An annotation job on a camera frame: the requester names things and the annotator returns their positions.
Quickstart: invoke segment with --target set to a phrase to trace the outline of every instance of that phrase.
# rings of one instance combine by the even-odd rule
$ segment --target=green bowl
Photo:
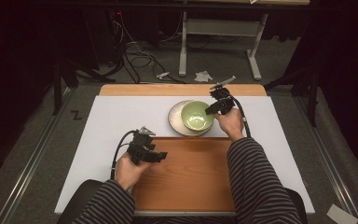
[[[188,129],[201,131],[211,128],[213,124],[213,115],[206,115],[205,109],[208,108],[204,102],[192,101],[186,104],[182,109],[182,122]]]

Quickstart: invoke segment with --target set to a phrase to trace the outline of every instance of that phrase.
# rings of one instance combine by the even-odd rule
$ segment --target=metal rail
[[[351,195],[349,194],[349,191],[345,183],[343,182],[341,176],[339,175],[336,166],[334,165],[333,161],[330,158],[330,155],[328,154],[328,151],[324,145],[324,142],[319,134],[318,129],[313,127],[312,124],[310,123],[310,120],[308,119],[308,115],[307,115],[308,113],[305,103],[303,102],[301,97],[293,97],[293,99],[295,100],[295,103],[298,106],[303,119],[306,121],[310,129],[316,145],[318,146],[319,157],[321,158],[327,176],[329,177],[330,182],[334,188],[334,191],[336,192],[336,195],[341,203],[342,209],[350,213],[354,217],[358,218],[358,211],[356,209],[356,206],[354,205]]]
[[[69,89],[67,88],[65,90],[65,93],[63,94],[64,96],[63,107],[57,113],[57,115],[52,116],[50,121],[48,122],[48,126],[43,131],[42,136],[40,137],[36,145],[36,148],[34,149],[34,152],[31,155],[31,158],[28,160],[28,163],[25,165],[25,168],[22,170],[22,173],[19,179],[17,180],[16,185],[11,191],[5,205],[3,206],[0,212],[0,224],[9,223],[11,218],[13,217],[14,212],[16,211],[16,208],[19,205],[24,192],[26,191],[28,185],[32,180],[32,177],[34,176],[34,172],[36,171],[39,162],[43,158],[43,155],[47,148],[46,145],[51,136],[51,133],[53,132],[54,127],[56,126],[57,121],[59,120],[63,109],[68,104],[69,100],[72,98],[72,95],[73,92],[69,91]]]

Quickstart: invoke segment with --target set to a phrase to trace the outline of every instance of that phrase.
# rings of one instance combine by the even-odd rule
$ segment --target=wooden board
[[[156,137],[166,151],[134,186],[138,211],[235,212],[228,178],[228,138]]]
[[[210,95],[214,84],[106,84],[101,87],[100,95],[120,96],[199,96]],[[229,84],[232,95],[267,96],[266,90],[259,84]]]

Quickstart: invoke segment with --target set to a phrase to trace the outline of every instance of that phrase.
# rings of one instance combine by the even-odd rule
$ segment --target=white table leg
[[[258,45],[260,44],[261,35],[263,34],[264,27],[266,26],[268,14],[263,14],[261,18],[260,25],[257,29],[257,34],[255,36],[255,44],[253,49],[247,50],[247,56],[249,60],[249,64],[251,65],[252,73],[255,80],[261,80],[260,71],[258,70],[257,61],[255,60],[255,53],[257,51]]]
[[[187,64],[187,50],[186,50],[186,41],[187,41],[187,12],[183,12],[183,22],[182,22],[182,47],[180,50],[180,61],[179,61],[179,77],[186,76],[186,64]]]

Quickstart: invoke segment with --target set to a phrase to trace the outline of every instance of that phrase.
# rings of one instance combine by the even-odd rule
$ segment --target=white plate
[[[171,108],[170,113],[168,114],[168,121],[170,122],[171,127],[177,132],[179,132],[180,134],[187,135],[187,136],[197,136],[208,132],[209,129],[202,130],[202,131],[190,130],[185,126],[185,124],[183,124],[182,117],[181,117],[182,109],[186,104],[190,102],[192,102],[192,100],[182,101],[177,103]]]

